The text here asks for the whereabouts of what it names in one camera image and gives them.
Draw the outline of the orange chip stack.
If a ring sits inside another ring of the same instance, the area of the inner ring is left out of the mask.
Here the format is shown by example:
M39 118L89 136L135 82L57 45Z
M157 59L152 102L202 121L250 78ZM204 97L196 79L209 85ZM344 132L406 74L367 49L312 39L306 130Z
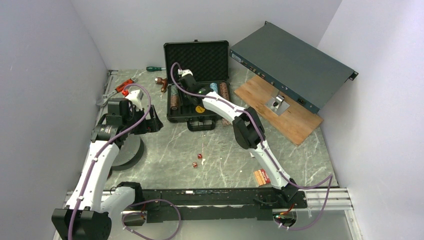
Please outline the orange chip stack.
M223 118L222 119L222 125L223 126L230 126L231 125L231 122Z

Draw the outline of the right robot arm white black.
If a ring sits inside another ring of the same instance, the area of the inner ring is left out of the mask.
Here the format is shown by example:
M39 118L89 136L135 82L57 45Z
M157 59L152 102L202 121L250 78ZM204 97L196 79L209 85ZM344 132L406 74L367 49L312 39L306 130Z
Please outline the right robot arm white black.
M179 83L174 78L172 81L191 102L231 122L236 142L255 157L268 175L271 186L275 188L276 203L282 208L289 207L295 201L299 188L272 153L255 109L238 106L209 86L200 86L188 69L179 69L177 74Z

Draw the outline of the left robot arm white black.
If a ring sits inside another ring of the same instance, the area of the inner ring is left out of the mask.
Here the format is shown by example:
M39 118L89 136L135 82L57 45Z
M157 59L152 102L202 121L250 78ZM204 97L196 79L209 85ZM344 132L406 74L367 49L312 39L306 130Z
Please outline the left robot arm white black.
M113 163L130 135L158 132L163 127L154 105L142 108L140 100L114 98L92 130L89 151L80 179L63 208L54 209L51 221L63 240L106 240L112 220L126 207L144 203L141 184L124 181L109 200L102 195Z

